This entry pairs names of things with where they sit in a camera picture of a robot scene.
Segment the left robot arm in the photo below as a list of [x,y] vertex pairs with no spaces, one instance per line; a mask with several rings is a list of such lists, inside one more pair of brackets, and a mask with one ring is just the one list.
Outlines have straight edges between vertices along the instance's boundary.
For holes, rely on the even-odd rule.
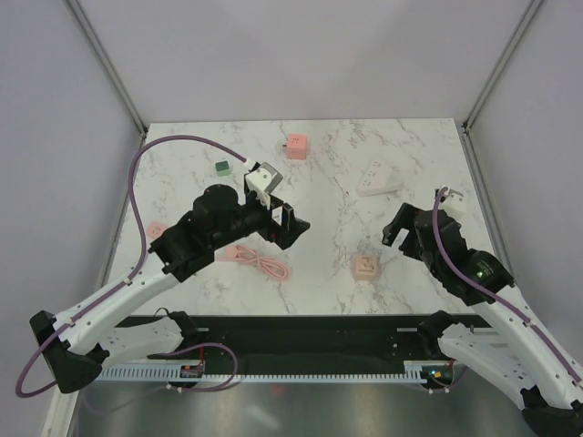
[[44,358],[54,378],[49,385],[69,394],[121,359],[172,352],[192,357],[199,350],[199,334],[171,317],[132,329],[128,343],[115,329],[134,310],[208,267],[216,250],[253,233],[288,249],[310,226],[279,198],[265,206],[249,191],[240,203],[234,188],[221,184],[206,188],[190,211],[142,250],[125,278],[69,310],[58,314],[40,310],[30,319],[38,343],[35,355]]

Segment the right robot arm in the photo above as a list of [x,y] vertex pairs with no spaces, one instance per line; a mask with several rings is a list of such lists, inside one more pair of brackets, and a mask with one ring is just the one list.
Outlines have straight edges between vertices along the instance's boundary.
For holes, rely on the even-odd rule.
[[480,316],[508,347],[497,351],[445,311],[419,326],[418,350],[466,366],[494,385],[521,411],[538,436],[582,433],[582,366],[557,344],[526,303],[512,275],[492,254],[470,249],[460,224],[441,207],[430,210],[404,203],[383,229],[392,246],[407,232],[399,250],[425,264],[445,290]]

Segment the white triangular power strip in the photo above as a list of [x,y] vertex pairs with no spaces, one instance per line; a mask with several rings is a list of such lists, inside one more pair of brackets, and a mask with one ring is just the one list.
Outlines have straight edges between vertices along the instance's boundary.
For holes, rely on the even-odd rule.
[[375,157],[364,171],[356,192],[360,197],[371,197],[395,192],[402,185],[402,180],[388,163],[383,158]]

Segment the beige deer cube socket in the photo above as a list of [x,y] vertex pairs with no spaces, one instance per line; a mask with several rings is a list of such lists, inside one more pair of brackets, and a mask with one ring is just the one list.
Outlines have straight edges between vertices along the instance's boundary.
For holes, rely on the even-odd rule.
[[379,274],[378,257],[374,255],[358,254],[354,263],[354,277],[356,280],[374,280]]

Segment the pink power strip with cord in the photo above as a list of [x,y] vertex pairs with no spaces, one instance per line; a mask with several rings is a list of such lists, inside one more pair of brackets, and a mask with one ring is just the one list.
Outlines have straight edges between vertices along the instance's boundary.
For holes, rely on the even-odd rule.
[[188,221],[166,228],[150,242],[147,253],[158,257],[164,274],[184,282],[212,264],[216,260],[215,252],[222,248],[224,254],[219,256],[219,261],[252,266],[277,281],[291,276],[287,264],[236,244],[234,239],[217,241],[210,232],[199,231]]

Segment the green cube plug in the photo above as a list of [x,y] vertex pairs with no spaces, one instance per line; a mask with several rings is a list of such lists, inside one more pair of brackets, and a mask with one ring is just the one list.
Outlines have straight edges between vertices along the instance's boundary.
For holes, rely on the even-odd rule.
[[219,177],[227,177],[231,174],[231,166],[227,160],[222,160],[215,163],[215,170]]

